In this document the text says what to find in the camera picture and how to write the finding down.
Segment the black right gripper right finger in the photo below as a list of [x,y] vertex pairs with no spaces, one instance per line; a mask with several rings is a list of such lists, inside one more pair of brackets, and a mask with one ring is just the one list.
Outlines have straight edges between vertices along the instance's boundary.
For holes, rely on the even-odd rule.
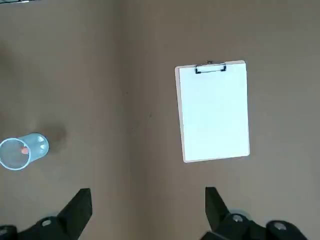
[[202,240],[307,240],[290,222],[271,220],[260,226],[243,214],[230,212],[215,187],[205,188],[205,214],[211,231]]

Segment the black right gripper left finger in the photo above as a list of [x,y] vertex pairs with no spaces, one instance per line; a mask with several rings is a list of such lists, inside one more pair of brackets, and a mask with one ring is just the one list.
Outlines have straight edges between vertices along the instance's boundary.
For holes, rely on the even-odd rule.
[[77,240],[92,216],[90,188],[82,188],[56,216],[47,216],[21,232],[2,225],[2,240]]

